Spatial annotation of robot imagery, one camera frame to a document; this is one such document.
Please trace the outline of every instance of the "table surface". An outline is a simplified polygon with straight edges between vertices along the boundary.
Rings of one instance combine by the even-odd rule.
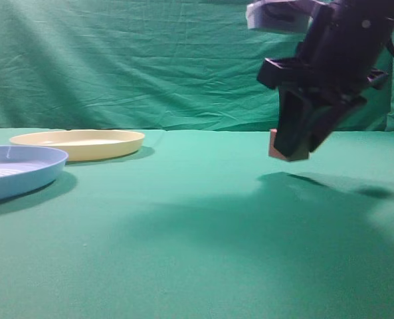
[[[0,318],[394,318],[394,132],[143,132],[0,202]]]

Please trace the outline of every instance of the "green tablecloth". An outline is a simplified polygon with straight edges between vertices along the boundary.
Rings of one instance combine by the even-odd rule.
[[[0,318],[394,318],[394,133],[145,133],[0,203]]]

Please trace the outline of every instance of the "small block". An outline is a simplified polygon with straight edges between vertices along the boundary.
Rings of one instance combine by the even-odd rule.
[[[291,156],[284,156],[280,151],[274,147],[276,128],[270,130],[270,141],[269,141],[269,156],[272,158],[278,158],[283,161],[302,161],[309,159],[309,151],[306,145],[300,146],[300,148]]]

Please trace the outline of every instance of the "light blue plate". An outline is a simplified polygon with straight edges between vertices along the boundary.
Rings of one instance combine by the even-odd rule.
[[[0,146],[0,199],[20,195],[54,181],[68,154],[40,146]]]

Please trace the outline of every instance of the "green backdrop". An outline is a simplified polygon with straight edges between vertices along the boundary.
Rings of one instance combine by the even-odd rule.
[[[0,127],[275,127],[277,92],[256,74],[301,36],[249,31],[248,2],[0,0]],[[386,128],[392,82],[367,95],[341,129]]]

